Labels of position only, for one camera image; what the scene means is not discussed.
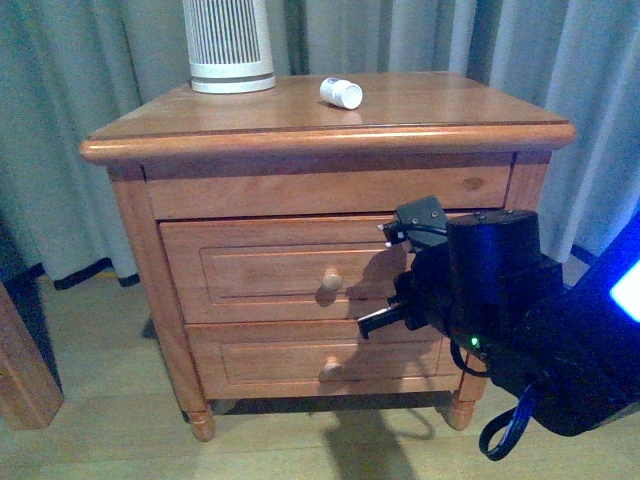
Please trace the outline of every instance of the nightstand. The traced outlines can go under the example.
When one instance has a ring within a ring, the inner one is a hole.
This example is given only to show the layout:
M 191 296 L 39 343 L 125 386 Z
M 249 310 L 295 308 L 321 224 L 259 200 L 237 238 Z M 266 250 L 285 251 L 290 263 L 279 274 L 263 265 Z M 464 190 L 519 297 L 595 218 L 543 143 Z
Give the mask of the nightstand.
M 450 73 L 351 75 L 362 105 L 320 101 L 321 77 L 272 90 L 188 85 L 95 132 L 181 408 L 213 436 L 208 400 L 453 392 L 467 426 L 484 380 L 435 329 L 359 338 L 411 258 L 376 229 L 427 195 L 448 214 L 535 209 L 564 118 Z M 478 361 L 468 358 L 472 367 Z

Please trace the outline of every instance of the blue cable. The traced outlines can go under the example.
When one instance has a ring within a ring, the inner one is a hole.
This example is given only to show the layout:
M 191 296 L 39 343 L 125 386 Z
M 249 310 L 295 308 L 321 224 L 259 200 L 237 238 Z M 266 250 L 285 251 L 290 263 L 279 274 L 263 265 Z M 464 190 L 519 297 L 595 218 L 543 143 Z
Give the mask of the blue cable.
M 520 397 L 518 406 L 491 420 L 480 434 L 479 447 L 489 460 L 497 462 L 506 457 L 516 446 L 527 428 L 529 419 L 540 399 L 536 382 L 530 384 Z M 498 444 L 489 450 L 489 442 L 493 436 L 506 427 Z

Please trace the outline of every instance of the white pill bottle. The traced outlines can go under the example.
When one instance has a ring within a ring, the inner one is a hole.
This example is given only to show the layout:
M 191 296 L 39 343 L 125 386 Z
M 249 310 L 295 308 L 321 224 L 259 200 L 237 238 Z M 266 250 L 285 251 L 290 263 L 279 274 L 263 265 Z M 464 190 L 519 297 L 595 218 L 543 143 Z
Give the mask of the white pill bottle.
M 362 103 L 362 89 L 341 78 L 327 78 L 320 85 L 320 98 L 336 107 L 353 110 Z

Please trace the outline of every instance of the wooden drawer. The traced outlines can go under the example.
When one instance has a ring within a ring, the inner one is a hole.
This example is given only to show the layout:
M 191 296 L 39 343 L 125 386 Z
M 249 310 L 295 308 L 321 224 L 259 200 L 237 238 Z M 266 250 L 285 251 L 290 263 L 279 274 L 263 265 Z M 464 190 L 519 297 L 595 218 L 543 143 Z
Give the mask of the wooden drawer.
M 436 195 L 446 209 L 504 205 L 513 154 L 212 160 L 145 166 L 157 219 L 392 212 Z
M 409 266 L 376 228 L 389 219 L 164 222 L 160 229 L 187 323 L 341 319 L 386 305 L 393 278 Z M 331 275 L 341 285 L 323 285 Z
M 447 341 L 430 327 L 409 332 L 397 323 L 373 332 L 369 341 L 359 338 L 353 321 L 187 328 L 205 392 L 217 397 L 249 389 L 258 396 L 305 390 L 328 395 L 348 393 L 355 385 L 362 393 L 368 386 L 378 391 L 373 386 L 380 381 L 398 387 L 407 379 L 407 385 L 424 387 L 434 376 L 459 377 L 449 356 L 441 355 Z

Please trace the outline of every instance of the wooden knob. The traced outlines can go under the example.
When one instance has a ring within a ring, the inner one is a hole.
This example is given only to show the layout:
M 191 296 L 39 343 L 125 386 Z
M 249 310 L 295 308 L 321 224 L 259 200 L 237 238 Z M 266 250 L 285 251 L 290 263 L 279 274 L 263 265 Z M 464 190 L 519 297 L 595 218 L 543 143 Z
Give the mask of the wooden knob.
M 324 277 L 322 277 L 320 284 L 325 290 L 340 290 L 342 287 L 342 277 L 338 275 L 338 272 L 335 269 L 330 268 L 324 272 Z
M 342 373 L 342 365 L 338 362 L 336 357 L 327 358 L 327 363 L 322 368 L 322 374 L 325 377 L 331 377 Z

